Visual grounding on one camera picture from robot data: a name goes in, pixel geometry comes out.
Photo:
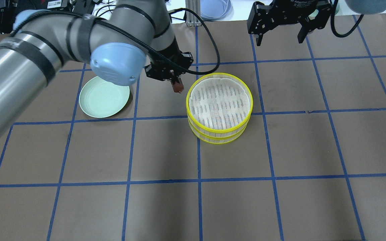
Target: blue joint cap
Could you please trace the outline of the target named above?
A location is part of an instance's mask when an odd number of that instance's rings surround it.
[[[116,85],[135,84],[145,64],[144,52],[127,43],[106,43],[90,57],[93,72]]]
[[[17,14],[16,21],[14,21],[14,23],[13,23],[13,29],[17,29],[17,27],[20,25],[20,23],[25,21],[32,14],[34,14],[36,12],[40,12],[40,11],[49,11],[49,10],[47,10],[47,9],[40,9],[40,10],[29,9],[29,10],[24,10],[24,11],[20,12],[19,14]]]

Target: stacked basket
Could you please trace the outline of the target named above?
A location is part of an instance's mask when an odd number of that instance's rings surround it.
[[[190,128],[199,139],[224,144],[244,132],[253,111],[253,97],[236,76],[212,73],[192,85],[186,108]]]

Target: silver metal tube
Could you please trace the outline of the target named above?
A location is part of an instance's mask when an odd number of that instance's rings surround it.
[[[0,50],[0,136],[46,84],[32,61],[13,50]]]

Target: light green plate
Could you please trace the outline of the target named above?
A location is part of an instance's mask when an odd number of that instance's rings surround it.
[[[80,92],[80,108],[88,116],[104,118],[119,112],[129,99],[129,86],[120,86],[96,76]]]

